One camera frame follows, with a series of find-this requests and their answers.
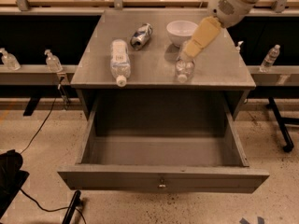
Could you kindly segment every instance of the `crumpled can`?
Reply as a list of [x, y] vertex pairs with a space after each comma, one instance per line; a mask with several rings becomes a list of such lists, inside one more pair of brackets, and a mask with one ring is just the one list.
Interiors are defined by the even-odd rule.
[[143, 23], [141, 27], [137, 29], [131, 38], [131, 46], [135, 50], [140, 50], [150, 40], [152, 34], [152, 27], [149, 23]]

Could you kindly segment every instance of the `white bowl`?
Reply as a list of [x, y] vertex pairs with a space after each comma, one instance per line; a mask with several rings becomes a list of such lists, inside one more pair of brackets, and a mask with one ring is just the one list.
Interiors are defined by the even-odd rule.
[[197, 24], [191, 21], [172, 21], [166, 27], [169, 39], [178, 48], [191, 38], [196, 28]]

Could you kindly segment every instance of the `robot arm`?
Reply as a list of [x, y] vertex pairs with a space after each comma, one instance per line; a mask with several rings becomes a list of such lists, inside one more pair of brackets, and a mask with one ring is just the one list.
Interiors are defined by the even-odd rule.
[[207, 13], [191, 40], [180, 53], [183, 61], [193, 60], [221, 31], [238, 24], [258, 0], [209, 0]]

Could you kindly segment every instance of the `plastic water bottle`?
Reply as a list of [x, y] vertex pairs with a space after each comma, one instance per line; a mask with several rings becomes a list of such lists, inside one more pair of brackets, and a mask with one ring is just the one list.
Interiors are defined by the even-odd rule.
[[268, 72], [279, 55], [280, 45], [275, 45], [269, 50], [260, 66], [260, 72]]
[[127, 78], [131, 75], [131, 65], [128, 55], [127, 43], [123, 40], [114, 40], [111, 44], [110, 69], [112, 76], [116, 78], [119, 87], [127, 84]]
[[50, 49], [45, 50], [45, 55], [47, 56], [46, 64], [51, 72], [60, 72], [63, 70], [63, 67], [57, 56], [54, 56]]
[[[181, 46], [179, 53], [184, 49], [186, 46], [187, 41], [185, 41]], [[176, 61], [176, 78], [179, 83], [185, 83], [189, 80], [194, 73], [195, 64], [194, 61], [183, 61], [179, 56]]]
[[0, 49], [0, 53], [2, 53], [2, 62], [9, 70], [19, 70], [21, 68], [17, 58], [13, 55], [8, 53], [5, 49]]

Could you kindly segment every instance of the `water bottle label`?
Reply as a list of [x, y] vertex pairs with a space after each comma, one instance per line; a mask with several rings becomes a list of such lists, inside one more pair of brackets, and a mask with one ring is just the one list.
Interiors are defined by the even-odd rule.
[[114, 41], [112, 46], [112, 59], [115, 63], [126, 62], [126, 45], [123, 42]]

